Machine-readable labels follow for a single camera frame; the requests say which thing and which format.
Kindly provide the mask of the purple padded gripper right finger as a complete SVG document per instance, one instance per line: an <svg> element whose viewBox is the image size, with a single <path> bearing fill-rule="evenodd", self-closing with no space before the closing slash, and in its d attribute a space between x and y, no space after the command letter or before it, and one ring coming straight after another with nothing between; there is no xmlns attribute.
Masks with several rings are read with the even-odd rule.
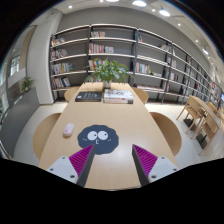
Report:
<svg viewBox="0 0 224 224"><path fill-rule="evenodd" d="M178 167L167 157L157 157L135 144L132 145L132 156L141 186L148 185L178 171Z"/></svg>

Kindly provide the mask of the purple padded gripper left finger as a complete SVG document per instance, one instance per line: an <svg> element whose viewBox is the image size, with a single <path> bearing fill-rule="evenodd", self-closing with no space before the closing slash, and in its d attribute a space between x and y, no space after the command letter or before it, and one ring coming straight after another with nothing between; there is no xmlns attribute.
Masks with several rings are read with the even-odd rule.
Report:
<svg viewBox="0 0 224 224"><path fill-rule="evenodd" d="M47 169L47 171L67 181L84 187L94 155L94 146L87 146L69 157L61 156Z"/></svg>

